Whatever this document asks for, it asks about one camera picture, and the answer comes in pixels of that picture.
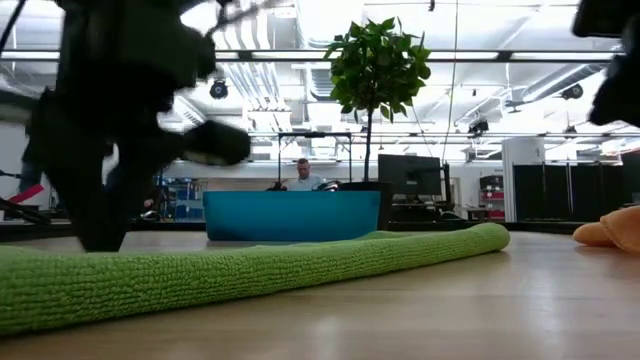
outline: ceiling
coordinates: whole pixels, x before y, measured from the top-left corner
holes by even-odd
[[[549,50],[563,51],[571,59],[580,53],[572,55],[567,51],[615,49],[618,45],[615,40],[579,39],[571,34],[577,2],[436,0],[435,11],[429,12],[429,1],[288,0],[216,33],[214,40],[223,50],[282,50],[281,55],[287,57],[286,50],[322,49],[335,34],[346,32],[351,21],[382,21],[396,16],[405,32],[416,35],[424,32],[428,48],[448,51],[456,57],[464,50]],[[9,0],[0,3],[0,23],[6,24],[15,3]],[[239,8],[251,3],[252,0],[238,1]],[[216,6],[211,2],[196,6],[183,15],[183,23],[206,31],[215,25]],[[27,1],[7,49],[58,49],[62,15],[52,1]],[[0,69],[2,86],[37,94],[44,86],[54,84],[56,66],[55,62],[5,61]],[[600,65],[437,62],[430,67],[432,76],[414,99],[414,109],[409,110],[407,117],[397,116],[394,124],[390,124],[380,114],[374,114],[374,158],[376,153],[384,152],[459,160],[465,159],[465,152],[469,151],[482,157],[499,151],[504,137],[561,133],[568,125],[575,125],[579,133],[636,133],[635,128],[624,128],[624,124],[596,128],[584,123],[593,95],[603,80]],[[181,91],[173,112],[160,116],[163,126],[182,131],[194,122],[216,119],[245,128],[256,133],[256,160],[277,159],[277,137],[273,136],[276,132],[362,129],[352,115],[341,115],[340,107],[327,100],[331,91],[328,63],[221,63],[220,69],[229,86],[229,96],[222,100],[211,98],[209,88],[213,79],[195,89]],[[558,96],[577,83],[584,89],[580,99],[564,100]],[[514,111],[511,103],[522,105]],[[494,136],[469,139],[465,135],[469,126],[479,120],[489,123],[488,133]],[[352,152],[356,160],[364,156],[363,141],[361,135],[356,135]],[[552,158],[572,158],[576,151],[612,153],[633,143],[630,139],[611,141],[591,137],[565,144],[566,139],[556,137],[548,140],[548,146]],[[283,139],[282,156],[346,159],[349,152],[345,142],[344,138]]]

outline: white wall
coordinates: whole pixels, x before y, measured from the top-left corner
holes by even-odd
[[[326,179],[348,179],[349,165],[347,163],[314,163],[311,161],[312,171]],[[460,184],[460,201],[462,207],[478,206],[480,195],[479,179],[488,175],[502,175],[502,163],[470,163],[470,164],[452,164],[450,176],[452,179],[459,179]],[[370,177],[378,177],[377,164],[371,164]],[[364,175],[364,166],[362,163],[353,164],[354,181],[362,179]],[[264,179],[264,188],[266,189],[271,182],[278,178],[277,163],[246,163],[229,168],[216,168],[197,165],[190,162],[176,162],[164,171],[166,177],[176,178],[206,178],[220,179],[220,183],[228,184],[230,180],[235,179],[239,183],[245,183],[250,179]],[[296,167],[294,163],[282,165],[282,178],[294,179],[297,177]]]
[[[0,123],[0,169],[11,174],[19,174],[22,170],[22,152],[27,146],[24,127]],[[19,180],[0,177],[0,196],[8,198],[18,193]],[[43,177],[45,190],[24,202],[25,205],[38,205],[40,209],[49,208],[51,186]]]

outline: white ceiling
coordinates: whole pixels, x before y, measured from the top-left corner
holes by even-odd
[[[221,49],[304,49],[331,41],[335,34],[346,32],[351,21],[382,21],[397,16],[405,32],[415,35],[424,32],[427,47],[437,50],[612,50],[617,45],[616,41],[579,39],[571,34],[577,2],[436,0],[435,11],[430,13],[428,0],[289,0],[282,2],[277,9],[263,12],[256,19],[229,28],[224,34],[217,34],[214,39]],[[6,24],[15,3],[9,0],[0,3],[0,23]],[[240,4],[249,6],[250,0],[240,0]],[[205,3],[183,15],[183,22],[204,31],[215,25],[216,12],[216,5]],[[8,49],[57,49],[62,15],[52,1],[27,1]],[[55,81],[55,63],[3,62],[2,65],[0,70],[5,82],[17,89],[39,91]],[[402,138],[387,134],[384,138],[379,136],[376,139],[374,136],[374,141],[382,144],[373,146],[373,152],[442,156],[444,136],[430,136],[429,133],[444,133],[447,130],[466,133],[469,123],[478,118],[486,118],[490,123],[490,132],[494,133],[558,133],[568,123],[578,124],[578,131],[586,133],[601,133],[620,127],[620,124],[614,124],[598,129],[582,124],[603,79],[597,72],[580,81],[585,93],[579,100],[565,101],[555,97],[556,93],[518,107],[521,110],[518,113],[511,113],[511,108],[504,107],[505,100],[518,100],[522,91],[531,89],[533,84],[550,74],[559,70],[569,73],[576,66],[433,63],[432,77],[427,81],[427,87],[414,99],[415,113],[410,110],[408,117],[396,117],[395,124],[381,121],[380,115],[375,114],[373,126],[374,132],[424,131],[427,138]],[[226,63],[222,65],[230,92],[226,99],[213,100],[209,96],[210,81],[196,89],[181,92],[183,97],[177,102],[175,114],[163,116],[162,119],[167,127],[177,130],[182,129],[181,121],[190,123],[184,119],[184,115],[189,114],[197,118],[216,118],[260,133],[303,128],[333,132],[360,131],[361,124],[354,124],[352,116],[341,116],[338,106],[330,102],[318,102],[311,95],[311,90],[317,89],[318,83],[314,82],[317,79],[314,80],[309,69],[327,67],[327,63]],[[239,77],[246,84],[234,83],[240,82]],[[277,114],[250,111],[259,107],[260,103],[272,110],[287,111]],[[620,131],[631,132],[635,129]],[[499,140],[490,138],[472,142],[459,135],[451,136],[447,138],[446,157],[464,158],[462,151],[470,146],[486,151],[499,149],[496,139]],[[263,158],[277,158],[277,144],[265,141],[269,140],[267,138],[262,140],[256,144],[254,151],[265,154]],[[575,149],[594,147],[598,142],[586,141],[580,146],[571,145],[571,149],[575,153]],[[361,158],[363,149],[360,145],[354,146],[354,158]],[[283,152],[284,158],[300,156],[344,158],[348,153],[330,139],[293,142]]]

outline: computer monitor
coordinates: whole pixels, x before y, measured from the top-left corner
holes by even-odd
[[[440,159],[378,155],[378,181],[393,184],[396,194],[442,195]]]

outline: teal container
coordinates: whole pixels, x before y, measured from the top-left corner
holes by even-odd
[[[377,191],[208,191],[210,240],[319,242],[375,231]]]

